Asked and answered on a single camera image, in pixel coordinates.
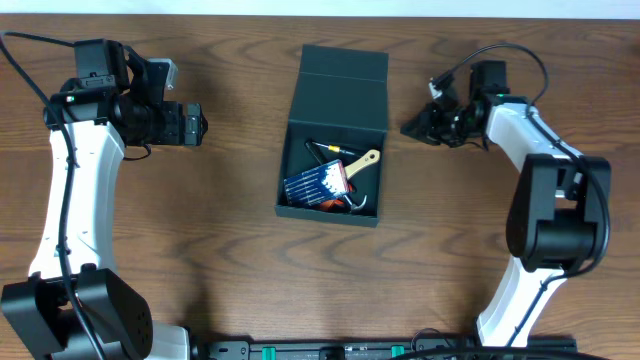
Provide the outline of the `orange scraper with wooden handle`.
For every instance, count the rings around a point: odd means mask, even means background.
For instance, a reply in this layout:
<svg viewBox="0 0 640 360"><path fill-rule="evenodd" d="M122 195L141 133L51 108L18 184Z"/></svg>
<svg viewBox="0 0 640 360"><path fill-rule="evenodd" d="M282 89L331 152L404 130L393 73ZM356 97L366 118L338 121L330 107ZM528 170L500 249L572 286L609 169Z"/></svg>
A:
<svg viewBox="0 0 640 360"><path fill-rule="evenodd" d="M379 160L380 160L380 152L378 150L371 149L368 152L366 152L362 157L360 157L357 161L351 163L350 165L347 165L344 168L344 171L346 175L348 189L349 189L349 185L351 184L350 180L352 177L354 177L357 173L359 173L363 169L378 163ZM368 196L364 195L360 203L356 203L353 201L355 205L355 209L349 213L356 213L362 210L364 208L364 205L367 203L367 200L368 200Z"/></svg>

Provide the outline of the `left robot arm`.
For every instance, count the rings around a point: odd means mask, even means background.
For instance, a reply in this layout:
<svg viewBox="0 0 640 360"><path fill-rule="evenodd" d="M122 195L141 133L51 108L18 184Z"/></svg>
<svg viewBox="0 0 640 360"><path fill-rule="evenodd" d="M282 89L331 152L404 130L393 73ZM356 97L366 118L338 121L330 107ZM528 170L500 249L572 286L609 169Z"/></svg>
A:
<svg viewBox="0 0 640 360"><path fill-rule="evenodd" d="M4 286L1 310L36 359L204 359L192 332L156 321L117 272L115 188L127 149L196 147L197 103L168 101L177 67L117 41L72 46L76 74L44 96L52 180L41 242L26 280Z"/></svg>

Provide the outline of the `black yellow small screwdriver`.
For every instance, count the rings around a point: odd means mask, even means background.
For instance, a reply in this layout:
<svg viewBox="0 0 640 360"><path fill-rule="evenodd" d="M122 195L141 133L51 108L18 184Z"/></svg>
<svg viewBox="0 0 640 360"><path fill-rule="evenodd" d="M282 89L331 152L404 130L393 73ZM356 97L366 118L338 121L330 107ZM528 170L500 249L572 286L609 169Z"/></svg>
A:
<svg viewBox="0 0 640 360"><path fill-rule="evenodd" d="M359 150L355 150L355 149L351 149L348 147L344 147L344 146L339 146L339 145L332 145L332 144L325 144L325 143L319 143L319 142L315 142L313 141L313 144L323 148L329 152L333 152L333 153L337 153L337 154L342 154L342 155L347 155L347 156L360 156L361 152Z"/></svg>

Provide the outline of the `precision screwdriver set case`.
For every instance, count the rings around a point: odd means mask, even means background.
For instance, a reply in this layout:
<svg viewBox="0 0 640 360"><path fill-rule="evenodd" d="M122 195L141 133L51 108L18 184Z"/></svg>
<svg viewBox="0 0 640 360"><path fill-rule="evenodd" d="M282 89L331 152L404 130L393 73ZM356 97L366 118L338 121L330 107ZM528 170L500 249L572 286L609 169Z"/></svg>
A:
<svg viewBox="0 0 640 360"><path fill-rule="evenodd" d="M340 160L286 178L284 193L290 206L313 207L348 193L345 168Z"/></svg>

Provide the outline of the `dark green box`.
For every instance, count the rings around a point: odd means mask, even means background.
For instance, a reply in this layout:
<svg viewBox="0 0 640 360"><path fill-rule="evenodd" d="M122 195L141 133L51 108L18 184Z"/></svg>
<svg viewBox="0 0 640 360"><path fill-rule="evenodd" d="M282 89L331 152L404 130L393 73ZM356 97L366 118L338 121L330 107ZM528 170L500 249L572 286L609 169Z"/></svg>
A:
<svg viewBox="0 0 640 360"><path fill-rule="evenodd" d="M388 132L388 62L384 52L352 50L305 44L287 122L278 179L275 212L280 217L374 228L379 223L382 163L357 173L351 194L364 208L356 213L325 212L290 206L284 180L319 166L306 143L315 141L359 150L347 156L318 147L324 162L341 160L344 165L371 149L384 150Z"/></svg>

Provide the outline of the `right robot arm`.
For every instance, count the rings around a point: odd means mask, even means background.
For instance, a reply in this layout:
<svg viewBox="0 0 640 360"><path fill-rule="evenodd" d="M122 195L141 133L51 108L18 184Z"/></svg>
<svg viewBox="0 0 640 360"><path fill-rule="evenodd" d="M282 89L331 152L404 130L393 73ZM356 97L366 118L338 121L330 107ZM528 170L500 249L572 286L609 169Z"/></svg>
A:
<svg viewBox="0 0 640 360"><path fill-rule="evenodd" d="M505 62L472 65L467 105L453 80L453 71L431 79L431 102L401 132L432 146L495 144L518 170L505 231L510 259L475 328L484 346L524 348L554 292L608 249L611 167L563 141L534 101L512 95Z"/></svg>

